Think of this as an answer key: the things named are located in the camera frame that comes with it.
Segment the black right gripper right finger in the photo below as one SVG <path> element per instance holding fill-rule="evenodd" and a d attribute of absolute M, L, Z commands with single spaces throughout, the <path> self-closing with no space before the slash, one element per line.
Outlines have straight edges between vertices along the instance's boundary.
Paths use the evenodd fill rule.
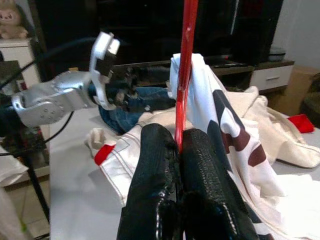
<path fill-rule="evenodd" d="M 180 170 L 186 239 L 259 238 L 237 186 L 203 131 L 183 132 Z"/>

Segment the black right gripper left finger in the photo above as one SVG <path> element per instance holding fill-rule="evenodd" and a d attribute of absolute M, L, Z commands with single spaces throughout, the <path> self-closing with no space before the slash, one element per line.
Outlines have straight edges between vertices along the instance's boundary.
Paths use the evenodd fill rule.
<path fill-rule="evenodd" d="M 119 240 L 179 240 L 181 217 L 175 201 L 179 184 L 177 146 L 162 125 L 144 126 L 139 160 L 121 210 Z"/>

